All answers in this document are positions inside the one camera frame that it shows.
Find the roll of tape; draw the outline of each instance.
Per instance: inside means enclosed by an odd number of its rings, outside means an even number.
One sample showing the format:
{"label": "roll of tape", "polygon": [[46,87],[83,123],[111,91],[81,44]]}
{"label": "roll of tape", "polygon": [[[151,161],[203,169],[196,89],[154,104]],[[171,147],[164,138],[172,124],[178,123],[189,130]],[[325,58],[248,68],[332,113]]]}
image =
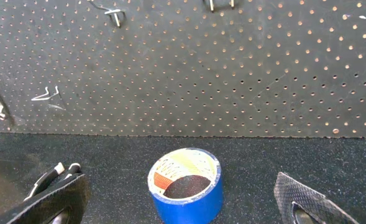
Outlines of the roll of tape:
{"label": "roll of tape", "polygon": [[[193,181],[183,189],[175,189],[176,197],[166,194],[172,185],[178,187],[179,180],[190,177],[207,179],[210,183],[201,189],[194,186],[198,181]],[[222,207],[220,163],[203,149],[184,148],[164,155],[152,166],[148,186],[158,214],[166,224],[209,223]]]}

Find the black pegboard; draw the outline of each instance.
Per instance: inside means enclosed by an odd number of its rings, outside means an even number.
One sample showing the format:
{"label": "black pegboard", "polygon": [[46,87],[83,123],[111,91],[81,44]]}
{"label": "black pegboard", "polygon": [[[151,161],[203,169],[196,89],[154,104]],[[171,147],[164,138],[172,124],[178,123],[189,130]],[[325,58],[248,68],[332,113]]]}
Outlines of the black pegboard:
{"label": "black pegboard", "polygon": [[95,3],[0,1],[1,132],[366,137],[366,1]]}

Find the mesh-textured pad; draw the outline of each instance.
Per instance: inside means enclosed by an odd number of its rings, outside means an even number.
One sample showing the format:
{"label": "mesh-textured pad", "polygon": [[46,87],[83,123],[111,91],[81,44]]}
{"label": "mesh-textured pad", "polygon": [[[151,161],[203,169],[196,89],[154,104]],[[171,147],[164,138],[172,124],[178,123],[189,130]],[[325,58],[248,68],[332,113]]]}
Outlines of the mesh-textured pad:
{"label": "mesh-textured pad", "polygon": [[278,173],[274,196],[285,224],[296,223],[292,213],[293,202],[319,223],[358,223],[325,195],[282,172]]}

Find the blue tape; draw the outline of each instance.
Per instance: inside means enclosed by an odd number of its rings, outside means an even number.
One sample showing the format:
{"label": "blue tape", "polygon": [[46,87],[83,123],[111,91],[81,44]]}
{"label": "blue tape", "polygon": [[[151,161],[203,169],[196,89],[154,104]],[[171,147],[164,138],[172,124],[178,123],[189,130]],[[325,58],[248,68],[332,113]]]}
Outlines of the blue tape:
{"label": "blue tape", "polygon": [[222,207],[223,197],[220,163],[210,152],[202,149],[194,150],[203,151],[217,161],[216,179],[205,192],[188,200],[170,200],[166,197],[159,196],[158,193],[151,192],[158,214],[166,224],[209,223],[216,217]]}

